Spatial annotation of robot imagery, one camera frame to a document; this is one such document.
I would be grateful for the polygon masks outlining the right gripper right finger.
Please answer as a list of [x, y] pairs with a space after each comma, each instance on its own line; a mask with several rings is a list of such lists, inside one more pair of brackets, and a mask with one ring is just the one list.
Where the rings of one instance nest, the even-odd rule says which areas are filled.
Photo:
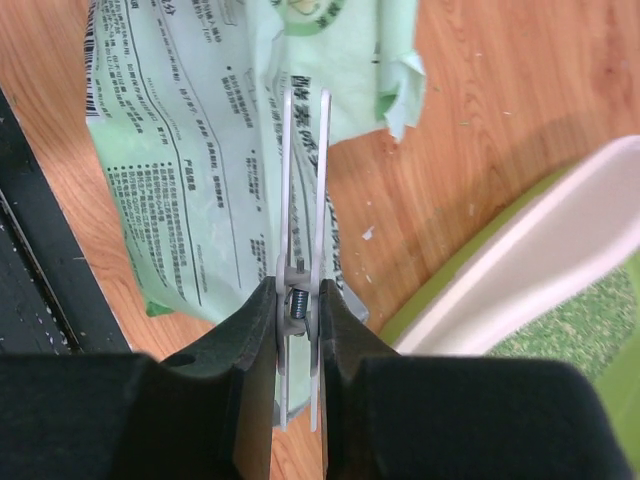
[[319, 296], [328, 479], [631, 479], [589, 381], [558, 361], [403, 356]]

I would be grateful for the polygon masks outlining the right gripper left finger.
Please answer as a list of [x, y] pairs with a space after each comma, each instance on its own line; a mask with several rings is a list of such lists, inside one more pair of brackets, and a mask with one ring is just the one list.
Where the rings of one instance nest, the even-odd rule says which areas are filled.
[[140, 353], [5, 355], [5, 479], [265, 479], [275, 281], [163, 361]]

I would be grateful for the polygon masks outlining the white plastic bag clip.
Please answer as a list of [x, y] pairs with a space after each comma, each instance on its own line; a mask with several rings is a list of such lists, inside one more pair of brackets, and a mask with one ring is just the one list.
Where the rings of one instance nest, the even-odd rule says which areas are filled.
[[290, 340], [305, 337], [309, 353], [310, 429], [319, 420], [320, 380], [320, 285], [325, 275], [325, 226], [327, 203], [327, 157], [331, 94], [320, 95], [319, 139], [316, 148], [316, 186], [307, 187], [296, 161], [294, 94], [283, 93], [281, 142], [281, 215], [279, 255], [276, 263], [276, 349], [279, 379], [279, 422], [285, 429], [290, 412]]

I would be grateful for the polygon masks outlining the green cat litter bag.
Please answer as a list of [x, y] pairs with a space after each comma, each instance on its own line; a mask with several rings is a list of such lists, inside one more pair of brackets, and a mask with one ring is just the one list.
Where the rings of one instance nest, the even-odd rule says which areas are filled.
[[[219, 324], [276, 273], [287, 87], [307, 187], [323, 89], [328, 146], [418, 124], [417, 17], [414, 1], [90, 3], [86, 123], [149, 316]], [[324, 278], [344, 296], [326, 199]]]

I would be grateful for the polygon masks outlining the metal litter scoop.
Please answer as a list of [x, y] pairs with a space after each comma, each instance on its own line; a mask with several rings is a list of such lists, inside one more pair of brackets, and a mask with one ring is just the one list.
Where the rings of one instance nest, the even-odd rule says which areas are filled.
[[351, 290], [344, 292], [344, 300], [350, 312], [361, 322], [366, 323], [370, 312], [363, 301]]

